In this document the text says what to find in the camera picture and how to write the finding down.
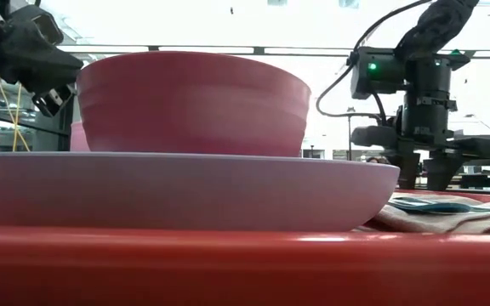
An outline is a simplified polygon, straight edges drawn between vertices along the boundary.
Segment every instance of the pink plate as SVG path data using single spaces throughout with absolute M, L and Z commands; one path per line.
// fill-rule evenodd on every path
M 399 169 L 353 161 L 157 153 L 0 153 L 0 225 L 346 231 Z

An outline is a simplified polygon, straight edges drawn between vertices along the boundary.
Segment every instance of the red table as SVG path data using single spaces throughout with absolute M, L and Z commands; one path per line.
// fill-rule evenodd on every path
M 490 305 L 490 235 L 0 228 L 0 305 Z

